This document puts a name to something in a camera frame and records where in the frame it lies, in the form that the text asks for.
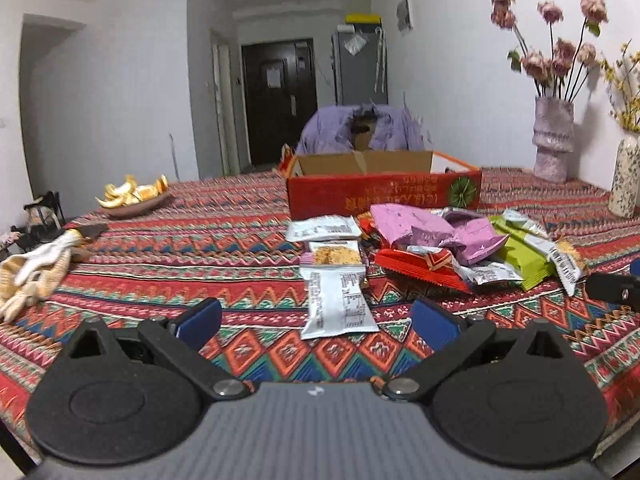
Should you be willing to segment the plate of orange peels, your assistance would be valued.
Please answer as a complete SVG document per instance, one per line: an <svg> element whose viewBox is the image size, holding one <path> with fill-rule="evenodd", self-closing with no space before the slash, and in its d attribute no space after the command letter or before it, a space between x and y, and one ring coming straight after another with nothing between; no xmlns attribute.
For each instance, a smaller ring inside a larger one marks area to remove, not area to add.
<svg viewBox="0 0 640 480"><path fill-rule="evenodd" d="M151 184L139 184L132 174L119 186L104 186L103 197L96 198L101 210L114 219L148 214L171 198L168 179L162 174Z"/></svg>

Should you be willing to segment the red snack bag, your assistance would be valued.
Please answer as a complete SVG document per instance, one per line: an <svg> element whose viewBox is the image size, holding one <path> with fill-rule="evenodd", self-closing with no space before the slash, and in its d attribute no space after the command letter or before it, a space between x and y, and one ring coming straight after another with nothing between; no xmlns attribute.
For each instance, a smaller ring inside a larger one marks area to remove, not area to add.
<svg viewBox="0 0 640 480"><path fill-rule="evenodd" d="M414 280L446 287L457 292L469 292L463 278L454 270L451 252L436 248L425 254L383 248L374 255L374 263L385 271L392 271Z"/></svg>

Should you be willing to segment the speckled white vase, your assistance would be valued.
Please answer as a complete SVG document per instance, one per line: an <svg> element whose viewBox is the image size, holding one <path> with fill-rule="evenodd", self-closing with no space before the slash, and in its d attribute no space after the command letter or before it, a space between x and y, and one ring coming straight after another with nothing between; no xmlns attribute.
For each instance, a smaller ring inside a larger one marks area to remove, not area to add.
<svg viewBox="0 0 640 480"><path fill-rule="evenodd" d="M620 218L632 218L639 196L639 141L627 133L617 148L608 210Z"/></svg>

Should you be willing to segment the dried pink roses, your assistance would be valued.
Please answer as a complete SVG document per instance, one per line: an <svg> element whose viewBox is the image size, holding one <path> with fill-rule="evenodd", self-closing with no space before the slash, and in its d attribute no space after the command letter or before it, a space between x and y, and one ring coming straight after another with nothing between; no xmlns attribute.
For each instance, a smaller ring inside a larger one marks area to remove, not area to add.
<svg viewBox="0 0 640 480"><path fill-rule="evenodd" d="M546 25L549 47L541 50L525 40L514 12L516 0L489 0L490 20L498 29L512 32L518 42L506 55L510 69L525 74L535 85L538 98L553 98L574 102L587 79L600 66L597 48L586 40L597 38L601 27L608 22L605 0L579 0L582 24L577 41L560 37L556 26L564 21L563 10L553 1L537 4L537 12Z"/></svg>

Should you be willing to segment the green white snack packet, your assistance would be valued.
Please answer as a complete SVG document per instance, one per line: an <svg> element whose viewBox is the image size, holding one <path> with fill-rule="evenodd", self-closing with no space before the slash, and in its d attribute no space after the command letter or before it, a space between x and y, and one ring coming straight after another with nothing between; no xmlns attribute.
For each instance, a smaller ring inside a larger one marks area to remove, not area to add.
<svg viewBox="0 0 640 480"><path fill-rule="evenodd" d="M567 294L573 297L578 282L587 274L587 263L578 250L566 240L552 240L546 229L521 212L506 208L501 215L508 228L525 245L551 262Z"/></svg>

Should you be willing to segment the grey cabinet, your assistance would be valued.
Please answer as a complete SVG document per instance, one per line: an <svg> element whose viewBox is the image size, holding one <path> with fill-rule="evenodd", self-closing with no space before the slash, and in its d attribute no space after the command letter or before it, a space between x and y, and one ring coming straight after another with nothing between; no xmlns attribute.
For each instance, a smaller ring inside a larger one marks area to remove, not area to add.
<svg viewBox="0 0 640 480"><path fill-rule="evenodd" d="M386 39L381 25L346 25L332 35L335 103L386 105Z"/></svg>

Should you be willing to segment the yellow box on cabinet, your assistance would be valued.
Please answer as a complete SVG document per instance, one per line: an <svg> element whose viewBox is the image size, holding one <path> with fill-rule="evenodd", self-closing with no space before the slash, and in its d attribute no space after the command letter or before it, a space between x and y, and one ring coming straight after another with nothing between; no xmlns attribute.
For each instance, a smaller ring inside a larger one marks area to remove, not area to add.
<svg viewBox="0 0 640 480"><path fill-rule="evenodd" d="M354 25L381 25L382 18L378 14L349 13L345 15L346 24Z"/></svg>

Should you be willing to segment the brown chair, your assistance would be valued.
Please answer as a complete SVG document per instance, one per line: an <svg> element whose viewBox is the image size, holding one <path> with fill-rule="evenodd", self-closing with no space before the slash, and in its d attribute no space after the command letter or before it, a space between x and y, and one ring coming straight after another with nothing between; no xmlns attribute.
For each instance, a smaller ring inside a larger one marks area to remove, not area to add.
<svg viewBox="0 0 640 480"><path fill-rule="evenodd" d="M370 150L370 143L375 134L378 118L375 115L356 116L350 124L350 142L357 152Z"/></svg>

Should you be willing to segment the white snack packet back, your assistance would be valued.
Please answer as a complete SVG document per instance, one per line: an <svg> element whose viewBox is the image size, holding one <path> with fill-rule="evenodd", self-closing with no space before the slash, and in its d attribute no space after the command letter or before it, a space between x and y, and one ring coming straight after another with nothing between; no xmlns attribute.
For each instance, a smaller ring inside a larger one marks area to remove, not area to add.
<svg viewBox="0 0 640 480"><path fill-rule="evenodd" d="M292 221L286 230L285 239L291 243L324 242L325 240L356 240L361 230L352 217L314 217Z"/></svg>

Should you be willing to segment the colourful patterned tablecloth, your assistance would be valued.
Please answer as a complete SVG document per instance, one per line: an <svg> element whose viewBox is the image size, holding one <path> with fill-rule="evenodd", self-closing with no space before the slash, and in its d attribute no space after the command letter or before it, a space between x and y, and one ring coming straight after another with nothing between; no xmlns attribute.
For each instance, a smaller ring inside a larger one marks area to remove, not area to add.
<svg viewBox="0 0 640 480"><path fill-rule="evenodd" d="M251 382L360 379L397 375L427 357L409 309L427 296L458 315L501 327L552 322L608 404L604 444L639 418L639 318L626 307L564 294L554 278L528 290L487 287L459 294L368 271L364 294L380 328L373 335L303 341L307 292L302 250L285 238L288 200L276 174L177 183L172 201L139 219L113 221L91 258L70 269L43 304L1 329L1 417L26 437L26 403L62 343L99 315L112 327L151 315L175 316L207 297L224 307L204 356Z"/></svg>

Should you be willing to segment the silver snack packet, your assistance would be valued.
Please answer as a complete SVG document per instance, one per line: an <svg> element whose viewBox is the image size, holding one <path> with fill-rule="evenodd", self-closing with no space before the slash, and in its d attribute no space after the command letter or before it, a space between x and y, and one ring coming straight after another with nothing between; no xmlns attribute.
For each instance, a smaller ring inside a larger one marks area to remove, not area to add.
<svg viewBox="0 0 640 480"><path fill-rule="evenodd" d="M521 274L509 263L487 260L474 266L462 266L456 259L452 260L454 272L466 284L482 286L494 283L518 283L523 281Z"/></svg>

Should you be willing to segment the cream knitted cloth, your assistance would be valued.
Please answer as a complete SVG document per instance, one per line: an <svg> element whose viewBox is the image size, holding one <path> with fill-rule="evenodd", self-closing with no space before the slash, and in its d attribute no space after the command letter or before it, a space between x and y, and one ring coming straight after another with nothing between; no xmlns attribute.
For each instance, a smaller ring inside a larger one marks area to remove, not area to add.
<svg viewBox="0 0 640 480"><path fill-rule="evenodd" d="M51 297L74 262L90 254L78 230L65 231L53 242L1 263L1 321L11 323L28 307Z"/></svg>

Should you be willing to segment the yellow flower branches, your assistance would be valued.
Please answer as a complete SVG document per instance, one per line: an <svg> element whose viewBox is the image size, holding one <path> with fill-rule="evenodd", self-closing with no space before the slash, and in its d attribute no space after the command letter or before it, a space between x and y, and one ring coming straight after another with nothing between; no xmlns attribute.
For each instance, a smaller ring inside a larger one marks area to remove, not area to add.
<svg viewBox="0 0 640 480"><path fill-rule="evenodd" d="M610 116L623 130L638 136L640 132L640 53L632 50L632 40L620 46L620 57L614 61L602 58L601 75L610 103Z"/></svg>

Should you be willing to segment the pink snack bag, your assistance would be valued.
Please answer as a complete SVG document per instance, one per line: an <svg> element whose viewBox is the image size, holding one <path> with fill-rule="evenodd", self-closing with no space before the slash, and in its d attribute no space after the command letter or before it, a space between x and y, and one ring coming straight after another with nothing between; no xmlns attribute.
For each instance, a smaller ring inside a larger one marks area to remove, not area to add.
<svg viewBox="0 0 640 480"><path fill-rule="evenodd" d="M489 219L474 211L450 209L442 214L452 227L452 233L440 243L440 246L452 251L462 266L479 263L499 249L509 238L499 233Z"/></svg>
<svg viewBox="0 0 640 480"><path fill-rule="evenodd" d="M454 228L427 209L401 204L374 204L370 208L375 229L390 246L439 247L454 237Z"/></svg>

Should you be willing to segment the red cardboard box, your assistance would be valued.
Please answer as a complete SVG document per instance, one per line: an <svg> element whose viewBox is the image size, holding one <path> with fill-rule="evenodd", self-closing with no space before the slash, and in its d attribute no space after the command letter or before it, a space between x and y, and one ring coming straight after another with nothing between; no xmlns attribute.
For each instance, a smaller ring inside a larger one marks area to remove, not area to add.
<svg viewBox="0 0 640 480"><path fill-rule="evenodd" d="M436 151L363 151L296 156L285 181L290 217L305 220L387 203L475 209L482 170Z"/></svg>

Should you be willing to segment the dark entrance door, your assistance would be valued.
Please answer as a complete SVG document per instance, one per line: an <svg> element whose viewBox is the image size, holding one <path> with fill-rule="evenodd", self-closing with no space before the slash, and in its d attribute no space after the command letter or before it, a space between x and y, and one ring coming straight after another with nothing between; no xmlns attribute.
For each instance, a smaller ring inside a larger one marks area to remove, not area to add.
<svg viewBox="0 0 640 480"><path fill-rule="evenodd" d="M241 48L250 160L274 164L281 148L295 148L318 110L314 42L310 38L246 44Z"/></svg>

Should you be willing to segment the cookie snack packet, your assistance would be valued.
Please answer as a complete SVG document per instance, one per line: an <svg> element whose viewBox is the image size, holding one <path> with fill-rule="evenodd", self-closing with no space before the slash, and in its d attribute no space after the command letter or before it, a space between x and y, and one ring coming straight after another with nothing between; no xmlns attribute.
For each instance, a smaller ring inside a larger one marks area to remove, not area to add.
<svg viewBox="0 0 640 480"><path fill-rule="evenodd" d="M309 242L307 251L300 256L300 263L307 266L359 266L363 260L356 240L325 240Z"/></svg>

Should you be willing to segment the purple jacket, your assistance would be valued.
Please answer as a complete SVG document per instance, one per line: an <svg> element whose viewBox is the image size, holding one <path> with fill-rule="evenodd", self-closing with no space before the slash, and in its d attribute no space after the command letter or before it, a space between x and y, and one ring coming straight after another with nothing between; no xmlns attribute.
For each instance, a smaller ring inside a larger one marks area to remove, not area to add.
<svg viewBox="0 0 640 480"><path fill-rule="evenodd" d="M404 108L364 104L319 108L308 120L295 154L425 150L420 124Z"/></svg>

